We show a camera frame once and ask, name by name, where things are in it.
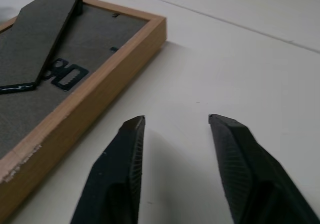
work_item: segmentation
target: wooden frame edge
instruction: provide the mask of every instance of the wooden frame edge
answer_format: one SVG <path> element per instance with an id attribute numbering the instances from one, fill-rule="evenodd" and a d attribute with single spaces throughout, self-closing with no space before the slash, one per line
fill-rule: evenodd
<path id="1" fill-rule="evenodd" d="M 0 160 L 0 202 L 6 203 L 5 207 L 0 207 L 0 223 L 40 183 L 167 39 L 164 17 L 98 0 L 83 1 L 149 21 Z M 0 32 L 8 29 L 15 19 L 0 25 Z M 77 129 L 70 130 L 74 123 L 78 124 Z"/>

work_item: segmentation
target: white table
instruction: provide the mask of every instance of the white table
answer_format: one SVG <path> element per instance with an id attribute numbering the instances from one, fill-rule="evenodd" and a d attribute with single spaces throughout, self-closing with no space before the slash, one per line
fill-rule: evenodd
<path id="1" fill-rule="evenodd" d="M 31 1 L 0 0 L 0 21 Z M 141 114 L 140 224 L 233 223 L 209 113 L 246 124 L 320 215 L 318 53 L 159 0 L 105 1 L 168 17 L 168 41 L 7 224 L 68 223 L 94 161 Z"/>

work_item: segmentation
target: frame backing board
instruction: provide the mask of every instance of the frame backing board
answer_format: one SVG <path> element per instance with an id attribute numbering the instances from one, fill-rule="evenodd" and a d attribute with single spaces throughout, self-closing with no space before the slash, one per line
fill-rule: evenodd
<path id="1" fill-rule="evenodd" d="M 0 205 L 0 223 L 167 38 L 164 17 L 83 1 L 83 14 L 68 22 L 51 60 L 63 58 L 89 74 L 68 92 L 48 80 L 35 91 L 0 96 L 0 203 L 5 203 Z M 0 25 L 0 48 L 14 21 Z M 112 47 L 119 50 L 114 53 Z"/>
<path id="2" fill-rule="evenodd" d="M 77 2 L 34 0 L 21 9 L 0 49 L 0 94 L 35 89 Z"/>

